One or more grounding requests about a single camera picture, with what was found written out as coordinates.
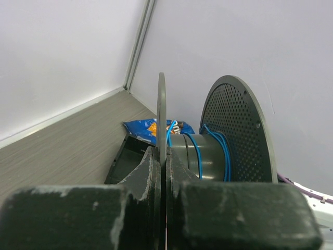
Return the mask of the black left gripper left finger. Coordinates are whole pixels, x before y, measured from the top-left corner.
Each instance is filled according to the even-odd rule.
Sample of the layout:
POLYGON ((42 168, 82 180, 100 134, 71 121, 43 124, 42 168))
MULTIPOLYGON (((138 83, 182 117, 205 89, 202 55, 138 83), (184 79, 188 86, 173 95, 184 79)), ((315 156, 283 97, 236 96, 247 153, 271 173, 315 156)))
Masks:
POLYGON ((159 154, 118 184, 40 185, 1 207, 1 249, 161 249, 159 154))

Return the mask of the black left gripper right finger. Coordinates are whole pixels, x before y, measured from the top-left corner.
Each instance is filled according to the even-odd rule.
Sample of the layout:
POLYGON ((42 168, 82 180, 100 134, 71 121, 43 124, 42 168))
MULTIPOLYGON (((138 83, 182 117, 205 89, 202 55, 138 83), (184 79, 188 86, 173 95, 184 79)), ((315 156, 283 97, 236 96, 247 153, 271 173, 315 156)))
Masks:
POLYGON ((168 249, 320 249, 304 196, 288 184, 200 180, 166 154, 168 249))

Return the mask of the grey perforated cable spool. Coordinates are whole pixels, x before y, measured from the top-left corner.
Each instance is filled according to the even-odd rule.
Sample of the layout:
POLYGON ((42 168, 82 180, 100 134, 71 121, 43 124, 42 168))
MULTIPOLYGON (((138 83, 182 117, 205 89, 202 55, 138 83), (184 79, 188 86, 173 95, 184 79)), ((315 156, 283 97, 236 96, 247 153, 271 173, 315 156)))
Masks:
POLYGON ((222 76, 204 103, 198 134, 172 134, 167 142, 164 73, 158 78, 157 141, 161 164, 174 150, 201 180, 277 183, 273 145, 254 93, 239 77, 222 76))

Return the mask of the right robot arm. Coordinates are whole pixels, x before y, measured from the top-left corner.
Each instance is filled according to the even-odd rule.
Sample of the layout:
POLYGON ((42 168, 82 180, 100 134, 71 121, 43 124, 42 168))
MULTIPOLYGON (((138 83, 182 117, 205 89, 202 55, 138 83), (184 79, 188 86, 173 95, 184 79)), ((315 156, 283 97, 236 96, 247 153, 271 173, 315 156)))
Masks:
POLYGON ((317 223, 332 232, 332 195, 309 189, 297 182, 291 183, 306 198, 317 223))

